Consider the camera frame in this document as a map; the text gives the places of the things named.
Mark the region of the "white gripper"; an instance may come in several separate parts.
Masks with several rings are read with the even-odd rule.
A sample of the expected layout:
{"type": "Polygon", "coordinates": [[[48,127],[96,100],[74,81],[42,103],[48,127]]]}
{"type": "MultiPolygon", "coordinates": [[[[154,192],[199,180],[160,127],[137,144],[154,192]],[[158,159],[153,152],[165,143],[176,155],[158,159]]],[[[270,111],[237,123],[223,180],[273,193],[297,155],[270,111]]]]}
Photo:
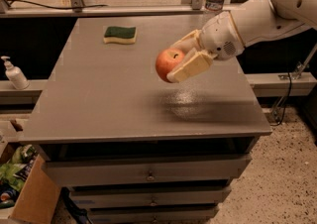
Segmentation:
{"type": "Polygon", "coordinates": [[[230,59],[240,55],[245,49],[229,12],[216,15],[205,23],[201,31],[194,30],[171,46],[188,53],[167,74],[166,78],[171,83],[179,83],[204,72],[215,58],[230,59]]]}

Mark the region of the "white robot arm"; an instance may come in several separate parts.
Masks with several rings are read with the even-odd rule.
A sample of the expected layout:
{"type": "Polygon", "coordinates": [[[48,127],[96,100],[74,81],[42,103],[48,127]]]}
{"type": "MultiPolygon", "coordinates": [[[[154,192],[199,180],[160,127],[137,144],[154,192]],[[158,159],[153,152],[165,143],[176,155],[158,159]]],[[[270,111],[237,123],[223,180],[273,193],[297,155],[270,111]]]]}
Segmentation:
{"type": "Polygon", "coordinates": [[[226,60],[245,48],[317,27],[317,0],[248,0],[208,20],[173,45],[184,59],[167,74],[178,83],[207,70],[214,59],[226,60]]]}

